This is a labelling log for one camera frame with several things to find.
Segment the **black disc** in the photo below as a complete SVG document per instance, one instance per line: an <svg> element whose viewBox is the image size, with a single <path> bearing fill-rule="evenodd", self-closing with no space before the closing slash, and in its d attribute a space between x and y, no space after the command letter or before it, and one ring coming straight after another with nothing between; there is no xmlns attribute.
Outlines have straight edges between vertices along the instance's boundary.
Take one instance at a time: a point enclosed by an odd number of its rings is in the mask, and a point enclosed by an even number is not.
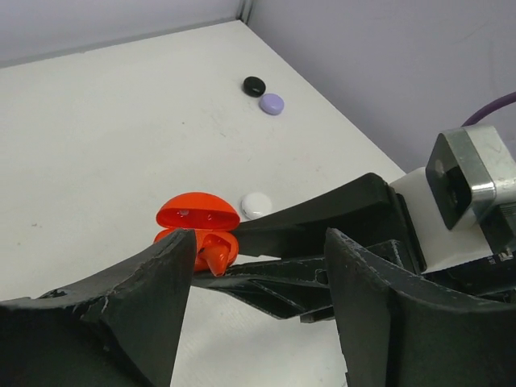
<svg viewBox="0 0 516 387"><path fill-rule="evenodd" d="M243 91L251 97L260 97L265 93L265 82L258 77L247 77L243 81Z"/></svg>

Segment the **white disc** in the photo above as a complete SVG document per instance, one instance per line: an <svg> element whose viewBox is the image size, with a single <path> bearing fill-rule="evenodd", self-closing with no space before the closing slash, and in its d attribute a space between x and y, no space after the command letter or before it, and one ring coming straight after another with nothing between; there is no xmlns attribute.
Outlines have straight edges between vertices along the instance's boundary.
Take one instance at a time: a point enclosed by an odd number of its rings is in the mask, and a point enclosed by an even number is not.
<svg viewBox="0 0 516 387"><path fill-rule="evenodd" d="M253 220L270 214L273 211L273 203L266 194L253 192L242 198L240 208L246 218Z"/></svg>

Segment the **white tabletop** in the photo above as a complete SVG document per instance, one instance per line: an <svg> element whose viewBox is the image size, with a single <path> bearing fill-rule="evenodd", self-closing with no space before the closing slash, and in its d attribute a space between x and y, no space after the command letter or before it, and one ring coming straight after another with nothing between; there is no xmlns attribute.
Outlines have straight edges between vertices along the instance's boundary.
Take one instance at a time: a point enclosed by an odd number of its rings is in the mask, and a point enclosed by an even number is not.
<svg viewBox="0 0 516 387"><path fill-rule="evenodd" d="M242 92L250 75L284 98L281 115ZM0 299L145 249L180 193L237 207L262 191L281 210L364 173L403 174L240 22L2 69L0 128ZM173 386L340 387L344 370L335 322L191 289Z"/></svg>

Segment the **purple cable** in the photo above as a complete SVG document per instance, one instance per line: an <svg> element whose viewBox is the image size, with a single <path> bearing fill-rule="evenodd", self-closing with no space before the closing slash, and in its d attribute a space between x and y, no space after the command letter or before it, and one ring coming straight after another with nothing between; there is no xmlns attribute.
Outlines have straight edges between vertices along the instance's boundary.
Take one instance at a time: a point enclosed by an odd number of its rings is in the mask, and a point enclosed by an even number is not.
<svg viewBox="0 0 516 387"><path fill-rule="evenodd" d="M499 99L496 99L492 101L491 103L487 104L483 108L481 108L479 111L477 111L474 115L472 115L469 119L466 120L465 123L462 124L463 127L468 127L470 125L475 125L476 123L479 123L481 119L484 119L491 113L501 109L504 106L510 105L511 103L516 102L516 91L507 95L504 95L503 97L500 97Z"/></svg>

